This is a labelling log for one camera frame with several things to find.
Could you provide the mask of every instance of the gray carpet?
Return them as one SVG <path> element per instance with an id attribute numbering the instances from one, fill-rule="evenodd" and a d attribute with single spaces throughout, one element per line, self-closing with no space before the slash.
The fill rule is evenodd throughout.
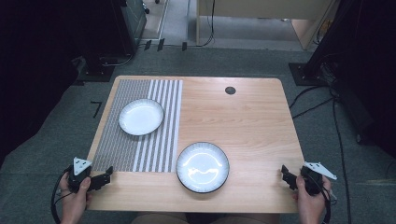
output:
<path id="1" fill-rule="evenodd" d="M 277 77 L 288 102 L 305 87 L 296 87 L 288 63 L 305 63 L 311 52 L 256 49 L 196 49 L 181 51 L 165 47 L 140 49 L 119 75 Z M 86 158 L 102 115 L 112 81 L 72 86 L 53 109 L 37 135 L 9 154 L 0 171 L 0 223 L 51 223 L 50 195 L 53 185 L 74 157 Z M 295 115 L 330 97 L 326 88 L 305 94 L 291 114 Z M 93 118 L 97 105 L 104 102 Z M 355 142 L 355 132 L 343 106 L 336 104 L 344 144 L 352 223 L 396 223 L 395 182 L 386 179 L 392 157 L 376 146 Z M 331 223 L 347 223 L 346 184 L 341 153 L 332 116 L 332 103 L 294 120 L 306 161 L 320 161 L 339 179 L 332 182 L 338 203 L 332 207 Z M 395 179 L 396 165 L 388 171 Z M 130 223 L 134 212 L 86 211 L 82 223 Z M 298 223 L 296 214 L 281 216 L 281 223 Z"/>

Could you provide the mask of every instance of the floor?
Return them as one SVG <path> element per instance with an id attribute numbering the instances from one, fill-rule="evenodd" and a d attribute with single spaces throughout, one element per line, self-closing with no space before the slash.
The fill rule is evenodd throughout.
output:
<path id="1" fill-rule="evenodd" d="M 142 42 L 164 38 L 165 45 L 196 46 L 196 0 L 145 0 L 150 13 Z M 201 17 L 200 44 L 211 34 L 211 18 Z M 209 48 L 303 51 L 290 20 L 214 17 L 214 38 Z M 315 51 L 311 44 L 308 51 Z"/>

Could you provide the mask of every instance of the plate rim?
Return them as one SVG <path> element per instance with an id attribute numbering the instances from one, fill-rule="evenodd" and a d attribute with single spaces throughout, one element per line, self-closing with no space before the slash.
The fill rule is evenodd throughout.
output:
<path id="1" fill-rule="evenodd" d="M 227 175 L 226 175 L 225 178 L 224 178 L 224 181 L 223 181 L 217 188 L 212 189 L 212 190 L 210 190 L 210 191 L 196 191 L 196 190 L 190 189 L 189 187 L 187 187 L 187 186 L 183 183 L 183 181 L 181 181 L 181 179 L 180 179 L 180 177 L 179 177 L 179 174 L 178 174 L 178 171 L 177 171 L 177 170 L 178 170 L 178 169 L 177 169 L 177 165 L 178 165 L 178 162 L 179 162 L 179 159 L 180 159 L 181 154 L 182 154 L 187 148 L 189 148 L 189 147 L 191 147 L 191 146 L 193 146 L 193 145 L 199 144 L 199 143 L 207 143 L 207 144 L 213 145 L 213 146 L 215 146 L 216 148 L 218 148 L 218 149 L 220 150 L 220 152 L 222 152 L 222 153 L 224 154 L 224 157 L 225 157 L 225 159 L 226 159 L 226 161 L 227 161 L 227 164 L 228 164 L 228 171 L 227 171 Z M 227 179 L 228 179 L 228 176 L 230 175 L 230 161 L 228 160 L 227 154 L 225 154 L 225 152 L 224 152 L 220 147 L 218 147 L 216 144 L 213 144 L 213 143 L 210 143 L 210 142 L 195 142 L 195 143 L 192 143 L 192 144 L 189 144 L 188 146 L 186 146 L 186 147 L 180 152 L 180 154 L 178 155 L 178 157 L 177 157 L 177 162 L 176 162 L 176 174 L 177 174 L 177 178 L 178 178 L 179 182 L 180 182 L 186 189 L 188 189 L 188 190 L 190 190 L 190 191 L 192 191 L 192 192 L 194 192 L 194 193 L 207 194 L 207 193 L 211 193 L 211 192 L 214 192 L 214 191 L 218 190 L 219 188 L 221 188 L 221 187 L 225 184 L 225 182 L 226 182 Z"/>
<path id="2" fill-rule="evenodd" d="M 125 129 L 123 129 L 123 128 L 122 128 L 122 125 L 120 124 L 120 117 L 121 117 L 121 114 L 124 112 L 124 109 L 125 109 L 128 105 L 130 105 L 130 104 L 132 104 L 132 103 L 136 103 L 136 102 L 138 102 L 138 101 L 149 101 L 149 102 L 152 102 L 152 103 L 154 103 L 155 105 L 158 105 L 158 106 L 160 107 L 161 111 L 162 111 L 161 122 L 159 122 L 158 125 L 157 125 L 157 127 L 155 127 L 151 132 L 148 132 L 148 133 L 141 133 L 141 134 L 130 133 L 130 132 L 127 132 Z M 141 99 L 137 99 L 137 100 L 131 101 L 130 103 L 128 103 L 127 105 L 125 105 L 125 106 L 122 108 L 121 112 L 119 113 L 119 126 L 120 126 L 120 128 L 121 128 L 124 132 L 126 132 L 126 133 L 128 133 L 128 134 L 130 134 L 130 135 L 133 135 L 133 136 L 142 136 L 142 135 L 149 134 L 149 133 L 152 133 L 152 132 L 154 132 L 155 130 L 157 130 L 157 129 L 161 126 L 161 124 L 163 123 L 163 118 L 164 118 L 164 116 L 165 116 L 165 111 L 164 111 L 164 109 L 163 109 L 163 106 L 162 106 L 160 103 L 158 103 L 157 101 L 152 100 L 152 99 L 141 98 Z"/>

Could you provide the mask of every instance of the striped mat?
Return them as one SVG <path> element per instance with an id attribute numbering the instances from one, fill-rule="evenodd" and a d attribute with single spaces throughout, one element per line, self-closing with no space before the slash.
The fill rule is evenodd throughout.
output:
<path id="1" fill-rule="evenodd" d="M 92 162 L 94 171 L 109 166 L 123 172 L 174 172 L 180 116 L 182 80 L 120 80 Z M 121 110 L 134 100 L 157 101 L 163 123 L 149 134 L 133 136 L 119 125 Z"/>

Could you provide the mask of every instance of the hand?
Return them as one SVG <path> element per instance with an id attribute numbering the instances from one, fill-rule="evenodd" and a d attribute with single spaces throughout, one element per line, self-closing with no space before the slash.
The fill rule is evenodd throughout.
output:
<path id="1" fill-rule="evenodd" d="M 67 183 L 69 173 L 62 176 L 59 184 L 61 188 L 61 196 L 70 194 Z M 71 193 L 70 195 L 62 198 L 62 222 L 61 223 L 78 223 L 84 213 L 86 207 L 91 202 L 91 194 L 87 194 L 87 190 L 90 187 L 91 178 L 86 177 L 79 185 L 78 193 Z"/>
<path id="2" fill-rule="evenodd" d="M 322 179 L 323 187 L 330 192 L 332 183 L 324 175 Z M 321 193 L 315 196 L 309 195 L 305 190 L 305 181 L 300 175 L 297 176 L 296 184 L 298 195 L 294 195 L 293 198 L 297 201 L 300 222 L 302 224 L 320 223 L 319 219 L 325 208 L 325 199 L 323 195 Z"/>

